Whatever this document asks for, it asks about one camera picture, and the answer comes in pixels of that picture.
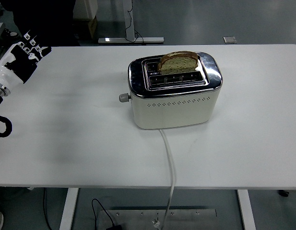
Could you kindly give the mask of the white-black robot hand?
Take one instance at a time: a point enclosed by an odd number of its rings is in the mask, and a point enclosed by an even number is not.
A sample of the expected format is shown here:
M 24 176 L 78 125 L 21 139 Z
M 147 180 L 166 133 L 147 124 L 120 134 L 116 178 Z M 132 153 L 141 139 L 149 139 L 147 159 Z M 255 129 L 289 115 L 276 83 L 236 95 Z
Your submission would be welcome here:
M 38 62 L 51 50 L 50 46 L 44 46 L 35 31 L 28 31 L 0 59 L 0 88 L 10 91 L 16 85 L 26 83 Z

